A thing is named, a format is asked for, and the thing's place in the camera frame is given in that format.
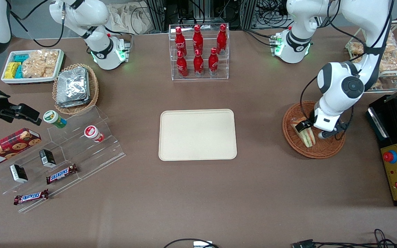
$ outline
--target round wicker basket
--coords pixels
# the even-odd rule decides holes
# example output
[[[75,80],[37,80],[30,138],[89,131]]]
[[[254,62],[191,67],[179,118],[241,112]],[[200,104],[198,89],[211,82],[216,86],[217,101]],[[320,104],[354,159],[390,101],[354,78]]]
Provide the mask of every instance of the round wicker basket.
[[[310,112],[313,110],[315,103],[316,102],[314,101],[303,101],[303,109],[307,116],[309,116]],[[290,107],[283,117],[282,126],[284,136],[289,145],[292,146],[295,151],[301,153],[306,157],[321,159],[333,157],[341,150],[345,142],[345,135],[339,141],[335,140],[333,136],[325,139],[320,139],[318,138],[318,133],[320,133],[321,130],[315,127],[312,127],[312,132],[315,136],[316,143],[314,146],[307,148],[302,140],[299,138],[299,136],[296,134],[293,127],[290,125],[290,120],[292,118],[299,119],[302,117],[303,113],[301,113],[301,107],[299,103],[296,103],[292,107]]]
[[[89,104],[79,105],[79,106],[70,107],[70,108],[61,108],[60,106],[55,104],[56,109],[63,114],[76,115],[77,113],[80,113],[80,112],[96,105],[96,102],[98,101],[99,84],[98,84],[98,79],[96,78],[96,75],[93,72],[93,69],[91,69],[86,64],[77,63],[77,64],[72,64],[71,66],[65,67],[64,69],[62,69],[62,71],[69,71],[69,70],[75,69],[78,66],[84,67],[88,70],[91,102]],[[56,78],[55,82],[53,83],[53,92],[52,92],[52,96],[53,96],[53,99],[55,100],[55,102],[56,102],[56,95],[57,95],[57,80],[58,79]]]

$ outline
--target table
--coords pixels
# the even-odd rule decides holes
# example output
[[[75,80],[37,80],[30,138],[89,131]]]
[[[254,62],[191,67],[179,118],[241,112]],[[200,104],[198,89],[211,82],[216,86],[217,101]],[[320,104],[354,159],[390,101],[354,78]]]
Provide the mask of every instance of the table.
[[[136,36],[129,63],[113,71],[95,65],[82,39],[62,39],[56,47],[67,55],[65,65],[93,67],[100,85],[98,106],[109,116],[126,157],[27,214],[18,214],[0,190],[0,247],[160,248],[193,237],[222,248],[285,248],[310,238],[368,242],[375,228],[397,240],[397,207],[364,117],[368,104],[381,95],[366,94],[357,103],[345,146],[335,157],[307,159],[282,134],[285,111],[325,63],[347,58],[347,41],[323,28],[315,33],[307,57],[291,65],[234,31],[229,80],[173,83],[166,34]],[[33,41],[17,38],[9,47],[37,48]],[[0,89],[12,96],[11,102],[41,113],[53,109],[50,84],[0,82]],[[312,85],[304,99],[320,96]],[[160,114],[211,108],[233,110],[237,157],[161,161]],[[50,125],[0,120],[0,138],[21,127],[44,135]]]

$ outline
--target control panel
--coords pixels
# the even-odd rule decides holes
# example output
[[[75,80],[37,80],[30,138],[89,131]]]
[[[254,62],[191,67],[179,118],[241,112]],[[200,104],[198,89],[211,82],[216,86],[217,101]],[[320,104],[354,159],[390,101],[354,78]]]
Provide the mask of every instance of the control panel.
[[[397,144],[381,149],[393,200],[397,201]]]

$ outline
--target clear acrylic stand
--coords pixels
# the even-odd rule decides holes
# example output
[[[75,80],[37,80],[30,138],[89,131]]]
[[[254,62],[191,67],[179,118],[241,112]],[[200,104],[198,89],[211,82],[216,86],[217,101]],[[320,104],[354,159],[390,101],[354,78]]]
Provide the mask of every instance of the clear acrylic stand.
[[[229,78],[229,55],[230,55],[230,32],[227,29],[227,45],[226,53],[218,56],[218,70],[216,76],[209,75],[208,59],[211,55],[211,48],[217,46],[217,34],[220,31],[221,23],[201,24],[201,33],[203,35],[203,66],[205,75],[196,77],[194,74],[194,49],[192,46],[192,36],[194,35],[194,25],[196,24],[181,24],[170,25],[170,60],[171,60],[171,77],[172,80],[214,80],[214,79],[228,79]],[[189,70],[189,75],[185,79],[181,78],[177,70],[177,48],[175,47],[175,27],[182,28],[182,34],[186,40],[186,64]]]
[[[0,184],[3,194],[28,195],[49,189],[49,199],[61,193],[69,187],[87,179],[89,176],[107,167],[113,162],[125,156],[117,139],[111,134],[106,123],[107,116],[96,106],[84,113],[72,116],[67,119],[67,125],[58,129],[48,129],[50,141],[40,143],[32,147],[28,153],[18,160],[10,163],[23,167],[26,171],[28,182],[22,184],[15,182],[10,173],[8,163],[0,168]],[[94,125],[104,135],[104,140],[96,143],[84,135],[85,127]],[[57,166],[49,168],[42,165],[39,158],[39,151],[48,149],[52,151]],[[76,165],[77,173],[69,174],[59,180],[46,184],[46,177],[61,171],[71,165]],[[18,205],[19,212],[25,213],[44,203],[45,199],[27,202]]]

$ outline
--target coca-cola bottle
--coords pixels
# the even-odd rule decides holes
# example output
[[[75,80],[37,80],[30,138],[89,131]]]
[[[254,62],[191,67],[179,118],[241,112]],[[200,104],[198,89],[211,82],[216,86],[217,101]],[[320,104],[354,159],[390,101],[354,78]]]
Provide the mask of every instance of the coca-cola bottle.
[[[195,58],[194,58],[194,73],[195,76],[200,78],[203,76],[204,71],[203,71],[203,58],[202,58],[202,52],[200,50],[195,50]]]
[[[209,75],[216,76],[217,69],[218,69],[218,56],[217,56],[217,48],[211,48],[211,55],[209,56],[208,60],[209,66]]]
[[[177,51],[177,69],[181,79],[188,76],[188,67],[186,65],[186,59],[183,58],[183,52]]]
[[[220,32],[217,35],[217,53],[219,55],[224,55],[226,53],[226,24],[220,25]]]
[[[186,56],[186,41],[180,27],[175,27],[175,47],[183,53],[184,57]]]
[[[192,42],[195,50],[200,50],[203,54],[203,36],[200,33],[200,25],[194,26],[194,36],[192,36]]]

